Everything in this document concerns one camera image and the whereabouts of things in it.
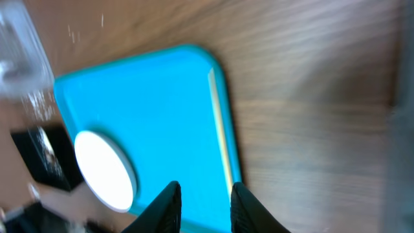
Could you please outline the pile of white rice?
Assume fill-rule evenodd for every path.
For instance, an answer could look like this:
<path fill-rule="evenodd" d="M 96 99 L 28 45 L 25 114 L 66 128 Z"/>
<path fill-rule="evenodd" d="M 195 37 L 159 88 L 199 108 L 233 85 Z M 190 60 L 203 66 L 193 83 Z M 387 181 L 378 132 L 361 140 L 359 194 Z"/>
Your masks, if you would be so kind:
<path fill-rule="evenodd" d="M 58 162 L 58 158 L 52 148 L 45 130 L 41 127 L 37 128 L 36 138 L 39 144 L 41 161 L 50 176 L 59 180 L 63 179 L 63 170 Z"/>

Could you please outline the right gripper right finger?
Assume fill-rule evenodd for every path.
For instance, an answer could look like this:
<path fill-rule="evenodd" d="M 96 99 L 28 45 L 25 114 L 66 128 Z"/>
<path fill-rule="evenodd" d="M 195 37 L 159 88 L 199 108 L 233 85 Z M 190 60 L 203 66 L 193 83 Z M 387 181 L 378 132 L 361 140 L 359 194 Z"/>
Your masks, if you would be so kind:
<path fill-rule="evenodd" d="M 232 186 L 230 220 L 232 233 L 290 233 L 241 182 Z"/>

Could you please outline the wooden chopstick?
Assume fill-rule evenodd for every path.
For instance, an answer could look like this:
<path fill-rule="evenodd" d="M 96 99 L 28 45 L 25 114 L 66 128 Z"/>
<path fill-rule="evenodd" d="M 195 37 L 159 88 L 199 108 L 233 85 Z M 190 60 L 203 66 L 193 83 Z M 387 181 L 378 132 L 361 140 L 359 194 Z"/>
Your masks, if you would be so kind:
<path fill-rule="evenodd" d="M 222 160 L 224 176 L 226 180 L 226 188 L 227 188 L 228 195 L 231 195 L 232 185 L 233 185 L 232 171 L 230 167 L 230 160 L 228 156 L 228 148 L 227 148 L 227 143 L 226 143 L 226 135 L 224 132 L 223 117 L 221 113 L 221 105 L 219 101 L 219 95 L 217 91 L 217 84 L 215 81 L 215 73 L 214 73 L 213 68 L 211 68 L 208 73 L 208 80 L 209 80 L 210 94 L 211 94 L 211 99 L 212 99 L 215 128 L 217 132 L 217 140 L 219 142 L 221 160 Z"/>

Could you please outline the large white plate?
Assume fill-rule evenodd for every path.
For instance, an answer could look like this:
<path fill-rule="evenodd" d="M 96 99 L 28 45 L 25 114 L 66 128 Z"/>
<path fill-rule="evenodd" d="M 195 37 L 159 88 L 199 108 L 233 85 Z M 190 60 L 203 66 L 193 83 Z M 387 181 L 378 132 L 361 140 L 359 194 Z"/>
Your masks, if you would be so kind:
<path fill-rule="evenodd" d="M 109 137 L 81 131 L 74 140 L 78 167 L 94 195 L 116 212 L 128 212 L 137 191 L 137 180 L 125 153 Z"/>

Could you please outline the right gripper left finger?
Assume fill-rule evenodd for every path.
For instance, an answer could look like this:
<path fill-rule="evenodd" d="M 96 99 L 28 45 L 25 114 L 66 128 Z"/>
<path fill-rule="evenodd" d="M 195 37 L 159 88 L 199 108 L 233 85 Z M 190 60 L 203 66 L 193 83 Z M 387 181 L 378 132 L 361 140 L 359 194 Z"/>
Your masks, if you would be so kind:
<path fill-rule="evenodd" d="M 122 233 L 179 233 L 181 210 L 180 184 L 171 181 Z"/>

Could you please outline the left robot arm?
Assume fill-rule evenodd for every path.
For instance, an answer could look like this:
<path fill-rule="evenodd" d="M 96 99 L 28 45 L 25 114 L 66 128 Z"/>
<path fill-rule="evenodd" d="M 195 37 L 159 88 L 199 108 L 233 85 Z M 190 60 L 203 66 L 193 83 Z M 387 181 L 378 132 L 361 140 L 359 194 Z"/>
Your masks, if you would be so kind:
<path fill-rule="evenodd" d="M 37 201 L 9 212 L 1 209 L 1 232 L 110 233 L 112 230 L 90 220 L 85 223 L 69 221 Z"/>

